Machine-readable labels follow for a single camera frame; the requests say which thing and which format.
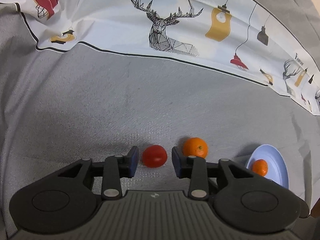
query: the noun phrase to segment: deer antler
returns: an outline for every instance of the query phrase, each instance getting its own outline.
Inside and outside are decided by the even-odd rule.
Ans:
[[[199,16],[202,13],[203,8],[197,14],[195,14],[195,8],[191,4],[190,0],[188,0],[188,1],[189,1],[189,4],[190,4],[189,13],[182,14],[182,11],[181,11],[181,9],[179,7],[178,8],[178,13],[174,13],[174,14],[171,13],[170,16],[168,18],[166,18],[165,20],[170,22],[170,21],[178,19],[178,18],[194,18],[194,17]]]
[[[140,11],[144,11],[144,12],[153,12],[153,10],[151,10],[151,4],[152,4],[152,0],[151,2],[148,4],[147,8],[143,7],[143,3],[141,3],[141,0],[131,0],[132,4],[134,5],[134,7]]]
[[[292,62],[293,60],[286,60],[285,62],[284,62],[284,65],[283,65],[283,67],[284,67],[284,72],[283,72],[283,74],[282,74],[282,76],[283,76],[283,79],[284,80],[286,80],[286,79],[288,79],[288,78],[290,78],[290,77],[292,77],[292,76],[295,76],[296,74],[298,74],[301,70],[299,70],[299,69],[295,69],[292,73],[289,73],[288,74],[288,69],[289,69],[289,66],[291,65],[291,64],[288,64],[289,62]]]

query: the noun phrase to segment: silver rivet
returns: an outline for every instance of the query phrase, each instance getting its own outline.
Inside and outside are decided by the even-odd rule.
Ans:
[[[114,188],[106,189],[103,194],[107,197],[116,197],[119,195],[119,191]]]
[[[191,195],[196,198],[203,198],[207,195],[207,193],[202,189],[195,189],[191,191]]]

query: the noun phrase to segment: circular cap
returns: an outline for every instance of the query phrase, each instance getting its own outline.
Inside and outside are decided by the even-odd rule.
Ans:
[[[38,210],[52,212],[63,209],[69,200],[69,196],[62,191],[47,190],[35,195],[32,204]]]
[[[107,197],[116,197],[119,195],[119,191],[114,188],[106,189],[103,194]]]
[[[277,207],[278,199],[265,191],[251,191],[242,196],[241,203],[251,211],[269,212]]]
[[[202,189],[195,189],[191,191],[191,195],[196,198],[203,198],[207,195],[207,193]]]

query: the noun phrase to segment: cherry tomato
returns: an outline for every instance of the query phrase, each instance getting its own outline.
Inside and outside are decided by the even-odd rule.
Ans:
[[[167,152],[160,145],[153,145],[148,147],[142,153],[143,164],[148,168],[158,168],[167,161]]]

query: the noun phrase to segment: orange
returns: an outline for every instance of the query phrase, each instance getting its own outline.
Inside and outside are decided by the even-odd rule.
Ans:
[[[268,173],[268,163],[262,159],[257,160],[253,163],[251,170],[264,177]]]
[[[206,158],[208,154],[208,146],[204,140],[198,137],[188,139],[182,149],[183,155],[185,156],[198,156]]]

